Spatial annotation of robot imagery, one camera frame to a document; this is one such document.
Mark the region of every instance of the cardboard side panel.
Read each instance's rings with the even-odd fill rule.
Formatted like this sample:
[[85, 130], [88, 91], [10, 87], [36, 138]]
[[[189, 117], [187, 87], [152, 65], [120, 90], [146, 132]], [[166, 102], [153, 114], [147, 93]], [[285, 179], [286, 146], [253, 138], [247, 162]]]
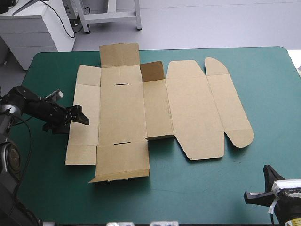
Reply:
[[147, 141], [97, 147], [96, 176], [91, 182], [149, 176]]
[[143, 83], [147, 139], [173, 136], [165, 79]]
[[90, 124], [71, 123], [65, 164], [82, 165], [87, 164], [87, 162], [95, 164], [98, 144], [100, 87], [76, 84], [73, 104], [82, 106], [84, 114], [90, 119]]
[[166, 85], [174, 135], [187, 157], [223, 157], [224, 129], [206, 76], [197, 62], [170, 62]]
[[254, 139], [254, 132], [227, 68], [214, 58], [206, 58], [205, 65], [207, 79], [226, 134], [234, 146], [248, 146]]
[[80, 65], [77, 71], [76, 84], [100, 86], [100, 67]]
[[100, 54], [102, 68], [140, 64], [138, 43], [100, 46]]
[[164, 79], [164, 68], [161, 61], [146, 63], [140, 65], [142, 81], [155, 81]]

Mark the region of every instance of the cardboard lid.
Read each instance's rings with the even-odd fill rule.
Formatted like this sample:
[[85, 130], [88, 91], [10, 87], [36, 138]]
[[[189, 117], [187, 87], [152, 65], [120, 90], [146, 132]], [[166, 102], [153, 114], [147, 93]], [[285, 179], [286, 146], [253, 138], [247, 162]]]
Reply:
[[140, 64], [138, 43], [100, 46], [102, 68]]

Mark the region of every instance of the white tape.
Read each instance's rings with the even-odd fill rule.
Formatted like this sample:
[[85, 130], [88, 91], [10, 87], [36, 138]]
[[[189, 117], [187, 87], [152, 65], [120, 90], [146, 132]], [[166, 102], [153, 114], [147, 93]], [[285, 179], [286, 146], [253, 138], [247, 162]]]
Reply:
[[277, 191], [282, 189], [291, 189], [291, 188], [301, 188], [301, 179], [295, 180], [276, 180], [272, 186], [272, 192], [275, 193], [276, 198], [272, 202], [271, 206], [269, 207], [268, 213], [273, 214], [274, 208], [279, 200], [277, 197]]

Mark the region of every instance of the white cabinet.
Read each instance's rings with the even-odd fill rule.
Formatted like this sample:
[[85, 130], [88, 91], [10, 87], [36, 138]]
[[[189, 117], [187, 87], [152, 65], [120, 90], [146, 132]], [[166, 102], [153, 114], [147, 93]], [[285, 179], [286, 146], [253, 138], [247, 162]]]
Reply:
[[[0, 36], [14, 54], [23, 69], [27, 70], [33, 57], [40, 52], [72, 51], [75, 38], [70, 38], [55, 12], [37, 2], [12, 15], [28, 0], [19, 0], [7, 13], [0, 14]], [[61, 17], [67, 32], [73, 30], [61, 0], [48, 3]]]

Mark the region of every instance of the white drawer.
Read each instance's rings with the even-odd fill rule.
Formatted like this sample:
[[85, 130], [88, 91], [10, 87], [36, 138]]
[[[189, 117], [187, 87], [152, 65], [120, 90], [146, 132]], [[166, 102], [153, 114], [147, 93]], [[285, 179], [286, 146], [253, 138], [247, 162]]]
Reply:
[[37, 53], [42, 52], [57, 52], [55, 46], [41, 46], [41, 47], [10, 47], [11, 52], [14, 54], [20, 65], [24, 70], [28, 70], [33, 57]]
[[8, 47], [55, 46], [49, 33], [1, 34]]
[[1, 19], [0, 34], [9, 33], [44, 33], [48, 29], [42, 18]]

